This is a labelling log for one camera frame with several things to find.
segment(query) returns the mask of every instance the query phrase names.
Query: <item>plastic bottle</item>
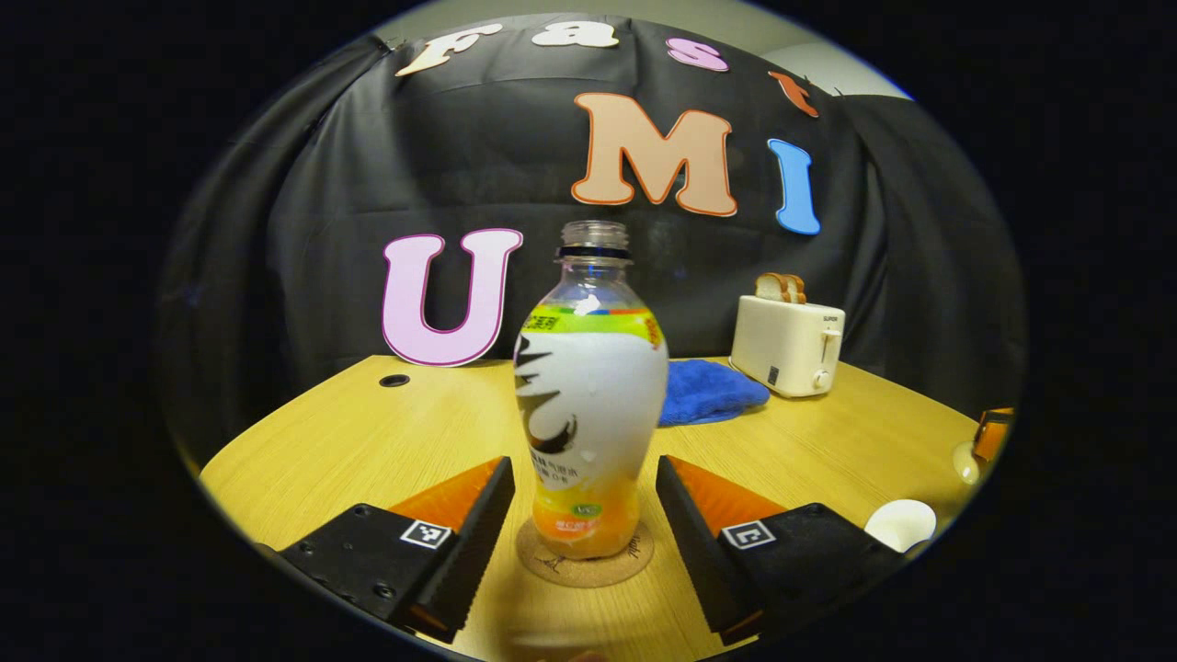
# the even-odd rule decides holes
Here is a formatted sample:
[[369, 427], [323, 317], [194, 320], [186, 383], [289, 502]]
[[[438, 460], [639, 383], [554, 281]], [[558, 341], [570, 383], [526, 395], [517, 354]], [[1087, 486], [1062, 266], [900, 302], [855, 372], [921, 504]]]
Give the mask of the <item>plastic bottle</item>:
[[516, 340], [516, 397], [536, 469], [532, 517], [566, 558], [611, 556], [638, 525], [637, 479], [666, 397], [669, 355], [625, 282], [625, 226], [564, 226], [559, 284]]

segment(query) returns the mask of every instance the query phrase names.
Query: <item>table surface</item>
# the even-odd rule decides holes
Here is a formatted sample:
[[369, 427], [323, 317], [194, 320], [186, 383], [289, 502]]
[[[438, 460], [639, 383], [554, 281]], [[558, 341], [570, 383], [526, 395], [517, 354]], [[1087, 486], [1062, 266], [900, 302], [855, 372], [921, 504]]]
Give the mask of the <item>table surface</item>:
[[[380, 386], [388, 375], [411, 380]], [[659, 428], [639, 482], [653, 558], [637, 576], [597, 589], [546, 582], [516, 556], [536, 476], [510, 360], [426, 368], [370, 357], [258, 422], [200, 478], [245, 535], [280, 550], [352, 504], [390, 507], [510, 456], [516, 497], [466, 627], [453, 644], [434, 643], [483, 660], [558, 662], [587, 649], [610, 660], [697, 660], [731, 647], [707, 630], [674, 545], [654, 492], [658, 456], [698, 464], [785, 508], [824, 503], [859, 527], [884, 503], [923, 501], [936, 511], [938, 535], [973, 489], [956, 474], [952, 449], [976, 429], [966, 416], [844, 363], [824, 396], [773, 395], [731, 421]]]

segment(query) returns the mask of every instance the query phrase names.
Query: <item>letter u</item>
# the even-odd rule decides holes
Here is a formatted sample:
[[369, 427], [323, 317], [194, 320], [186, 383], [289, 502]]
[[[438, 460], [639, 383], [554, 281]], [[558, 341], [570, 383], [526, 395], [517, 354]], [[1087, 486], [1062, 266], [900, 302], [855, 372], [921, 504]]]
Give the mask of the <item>letter u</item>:
[[384, 249], [388, 278], [384, 290], [384, 339], [400, 358], [418, 365], [453, 366], [470, 363], [491, 349], [503, 326], [503, 296], [507, 256], [523, 245], [516, 230], [478, 230], [461, 238], [470, 253], [470, 293], [466, 318], [439, 331], [425, 323], [425, 284], [430, 263], [445, 247], [435, 234], [401, 237]]

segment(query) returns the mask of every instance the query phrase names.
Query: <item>orange letter m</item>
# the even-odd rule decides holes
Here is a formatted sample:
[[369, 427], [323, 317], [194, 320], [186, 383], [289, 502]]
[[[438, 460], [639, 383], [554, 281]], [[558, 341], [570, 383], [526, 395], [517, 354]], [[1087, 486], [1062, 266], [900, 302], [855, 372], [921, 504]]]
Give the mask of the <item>orange letter m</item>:
[[624, 205], [633, 186], [621, 179], [621, 160], [630, 166], [650, 201], [660, 205], [679, 171], [686, 181], [674, 196], [685, 210], [711, 216], [736, 213], [727, 184], [727, 120], [703, 111], [686, 111], [661, 133], [637, 101], [620, 94], [585, 93], [576, 104], [588, 111], [588, 167], [572, 185], [572, 197], [587, 205]]

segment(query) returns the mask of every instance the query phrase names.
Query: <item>blue towel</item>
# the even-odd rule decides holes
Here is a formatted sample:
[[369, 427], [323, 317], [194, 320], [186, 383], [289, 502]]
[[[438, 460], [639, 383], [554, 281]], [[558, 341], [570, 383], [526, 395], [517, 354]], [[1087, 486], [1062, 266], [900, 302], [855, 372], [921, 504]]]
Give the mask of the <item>blue towel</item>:
[[660, 428], [736, 418], [769, 402], [769, 389], [726, 365], [710, 360], [672, 360]]

